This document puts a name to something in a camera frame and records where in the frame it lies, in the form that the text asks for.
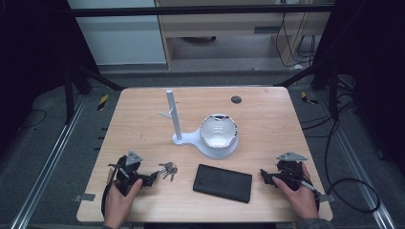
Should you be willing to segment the black horizontal bar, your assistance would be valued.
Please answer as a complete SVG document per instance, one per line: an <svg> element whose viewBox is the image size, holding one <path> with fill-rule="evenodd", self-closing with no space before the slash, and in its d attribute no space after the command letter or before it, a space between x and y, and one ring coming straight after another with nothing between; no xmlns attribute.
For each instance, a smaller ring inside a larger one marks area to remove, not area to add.
<svg viewBox="0 0 405 229"><path fill-rule="evenodd" d="M326 12L326 11L333 11L334 8L335 8L334 4L192 6L192 7L157 7L157 8L78 9L78 10L69 10L69 14L75 17L197 15L197 14L231 14L231 13Z"/></svg>

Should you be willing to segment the light wooden desk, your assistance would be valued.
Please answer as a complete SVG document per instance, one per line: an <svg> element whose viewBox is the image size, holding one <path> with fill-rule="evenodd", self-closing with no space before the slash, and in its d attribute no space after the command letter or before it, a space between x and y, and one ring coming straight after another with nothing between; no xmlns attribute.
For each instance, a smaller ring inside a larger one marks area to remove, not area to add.
<svg viewBox="0 0 405 229"><path fill-rule="evenodd" d="M154 0L158 7L225 5L332 4L334 0ZM284 64L302 37L321 35L329 21L328 12L278 12L248 14L161 15L160 33L168 64L172 63L174 44L182 37L270 34Z"/></svg>

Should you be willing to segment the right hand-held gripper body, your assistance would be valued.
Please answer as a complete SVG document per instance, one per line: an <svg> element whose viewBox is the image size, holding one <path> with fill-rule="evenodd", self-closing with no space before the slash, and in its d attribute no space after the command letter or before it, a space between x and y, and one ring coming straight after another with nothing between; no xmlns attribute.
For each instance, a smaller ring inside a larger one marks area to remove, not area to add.
<svg viewBox="0 0 405 229"><path fill-rule="evenodd" d="M297 191L301 182L307 179L303 172L302 162L308 158L293 152L286 152L276 158L278 159L276 166L280 172L279 179L291 190Z"/></svg>

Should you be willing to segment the white cabinet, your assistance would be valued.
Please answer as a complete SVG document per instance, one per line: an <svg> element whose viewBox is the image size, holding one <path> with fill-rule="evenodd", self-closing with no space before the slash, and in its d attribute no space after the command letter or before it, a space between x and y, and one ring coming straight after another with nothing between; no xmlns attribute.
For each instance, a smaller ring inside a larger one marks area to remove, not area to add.
<svg viewBox="0 0 405 229"><path fill-rule="evenodd" d="M68 0L72 10L149 8L154 0ZM98 66L165 64L156 15L77 17Z"/></svg>

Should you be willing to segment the bunch of metal keys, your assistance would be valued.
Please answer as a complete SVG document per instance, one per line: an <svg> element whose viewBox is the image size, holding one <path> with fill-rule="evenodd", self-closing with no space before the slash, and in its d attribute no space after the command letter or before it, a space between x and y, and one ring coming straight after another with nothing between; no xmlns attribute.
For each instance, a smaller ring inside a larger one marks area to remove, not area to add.
<svg viewBox="0 0 405 229"><path fill-rule="evenodd" d="M170 180L174 180L174 176L177 173L178 168L174 162L160 163L160 169L158 170L158 175L162 179L170 177Z"/></svg>

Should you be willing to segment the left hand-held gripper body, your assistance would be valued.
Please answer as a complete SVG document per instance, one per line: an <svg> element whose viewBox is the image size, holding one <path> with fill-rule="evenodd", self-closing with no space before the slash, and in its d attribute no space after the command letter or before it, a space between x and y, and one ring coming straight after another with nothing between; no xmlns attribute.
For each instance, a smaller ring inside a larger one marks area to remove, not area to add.
<svg viewBox="0 0 405 229"><path fill-rule="evenodd" d="M109 183L118 182L117 188L126 196L129 193L130 187L142 175L138 173L138 168L142 162L142 157L130 150L126 156L122 156L116 164L112 164L114 168L112 177Z"/></svg>

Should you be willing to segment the black metal stand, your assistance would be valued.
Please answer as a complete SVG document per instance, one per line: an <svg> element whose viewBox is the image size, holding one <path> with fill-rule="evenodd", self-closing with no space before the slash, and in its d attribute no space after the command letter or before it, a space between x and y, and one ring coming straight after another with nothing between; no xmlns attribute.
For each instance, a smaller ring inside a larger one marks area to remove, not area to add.
<svg viewBox="0 0 405 229"><path fill-rule="evenodd" d="M337 68L332 61L321 60L312 66L300 71L293 77L275 84L275 87L289 87L294 82L299 81L307 75L313 74L310 86L313 90L318 91L329 85L329 111L334 120L338 119L337 108Z"/></svg>
<svg viewBox="0 0 405 229"><path fill-rule="evenodd" d="M83 66L76 65L67 67L63 73L66 99L66 124L69 124L73 120L75 114L74 88L77 88L80 94L89 94L92 91L92 87L87 80L88 77L114 91L124 90L123 86L120 86L115 82L103 77L100 73L91 71Z"/></svg>

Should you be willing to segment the aluminium floor rail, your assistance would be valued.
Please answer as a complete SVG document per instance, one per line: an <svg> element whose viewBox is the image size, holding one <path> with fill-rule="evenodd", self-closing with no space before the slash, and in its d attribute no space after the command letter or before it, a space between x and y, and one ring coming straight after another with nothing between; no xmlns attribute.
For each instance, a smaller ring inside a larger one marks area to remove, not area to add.
<svg viewBox="0 0 405 229"><path fill-rule="evenodd" d="M31 188L29 195L27 196L24 204L12 221L10 229L26 229L26 227L28 226L32 214L35 211L39 200L42 198L42 195L49 183L53 171L64 152L64 149L70 139L77 121L82 114L86 100L87 95L80 95L78 97L77 102L74 106L74 113L71 120L63 126L63 129L56 143L54 144L39 176L37 177L33 187Z"/></svg>
<svg viewBox="0 0 405 229"><path fill-rule="evenodd" d="M383 200L378 195L374 185L367 174L364 167L361 165L360 160L355 155L353 147L351 146L343 129L339 126L338 121L334 118L330 120L332 126L330 137L335 137L337 143L342 150L342 154L346 159L348 166L354 176L354 179L359 184L359 189L365 199L368 208L372 210L372 215L380 229L397 229L394 220L388 212Z"/></svg>

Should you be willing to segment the yellow black hazard tape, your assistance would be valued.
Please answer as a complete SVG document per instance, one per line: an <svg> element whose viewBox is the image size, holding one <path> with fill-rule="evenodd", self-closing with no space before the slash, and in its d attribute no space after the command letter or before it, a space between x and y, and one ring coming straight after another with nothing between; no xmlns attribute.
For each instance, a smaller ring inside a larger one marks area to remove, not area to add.
<svg viewBox="0 0 405 229"><path fill-rule="evenodd" d="M104 95L100 98L100 101L99 101L98 106L97 106L97 110L98 110L98 111L102 111L102 110L103 110L103 108L104 108L104 106L105 106L105 104L106 104L106 102L107 102L107 100L108 100L108 97L109 97L108 94L104 94Z"/></svg>
<svg viewBox="0 0 405 229"><path fill-rule="evenodd" d="M308 102L309 104L318 104L318 99L314 92L301 92L301 98L304 102Z"/></svg>

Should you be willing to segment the white bowl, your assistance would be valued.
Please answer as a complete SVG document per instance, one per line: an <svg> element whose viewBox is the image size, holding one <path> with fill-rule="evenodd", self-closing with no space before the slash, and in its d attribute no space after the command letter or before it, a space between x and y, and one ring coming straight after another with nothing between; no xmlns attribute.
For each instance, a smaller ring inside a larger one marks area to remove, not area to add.
<svg viewBox="0 0 405 229"><path fill-rule="evenodd" d="M227 148L235 142L238 136L238 126L228 115L213 114L202 122L200 136L210 148Z"/></svg>

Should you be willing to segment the person's left hand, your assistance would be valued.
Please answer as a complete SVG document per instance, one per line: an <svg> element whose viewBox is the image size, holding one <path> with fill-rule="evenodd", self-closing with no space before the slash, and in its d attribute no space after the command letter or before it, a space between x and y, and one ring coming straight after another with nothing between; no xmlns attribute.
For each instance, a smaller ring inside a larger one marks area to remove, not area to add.
<svg viewBox="0 0 405 229"><path fill-rule="evenodd" d="M107 194L103 225L120 229L131 212L135 197L141 189L142 180L138 179L126 196L119 191L117 186L118 182L114 182Z"/></svg>

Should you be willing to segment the person's right hand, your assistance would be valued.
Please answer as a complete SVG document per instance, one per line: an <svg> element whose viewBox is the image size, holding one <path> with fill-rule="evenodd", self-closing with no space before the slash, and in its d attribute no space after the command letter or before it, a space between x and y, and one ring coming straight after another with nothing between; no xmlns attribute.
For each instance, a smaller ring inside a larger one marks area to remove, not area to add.
<svg viewBox="0 0 405 229"><path fill-rule="evenodd" d="M272 180L286 196L291 208L300 219L319 218L315 197L311 189L301 185L298 190L293 191L278 177L273 177Z"/></svg>

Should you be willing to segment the white key stand with pole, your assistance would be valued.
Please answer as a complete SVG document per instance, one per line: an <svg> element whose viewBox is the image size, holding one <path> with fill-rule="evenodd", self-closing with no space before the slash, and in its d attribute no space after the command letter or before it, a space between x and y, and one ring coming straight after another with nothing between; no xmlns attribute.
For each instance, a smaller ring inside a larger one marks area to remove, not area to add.
<svg viewBox="0 0 405 229"><path fill-rule="evenodd" d="M196 147L203 155L214 158L222 159L230 156L238 147L239 144L239 131L235 142L227 148L213 149L208 147L200 136L200 127L194 132L183 132L181 130L180 119L177 111L176 100L174 92L172 90L166 91L166 97L168 101L169 111L167 113L160 112L160 115L166 116L173 121L175 133L172 135L172 141L175 145L192 145Z"/></svg>

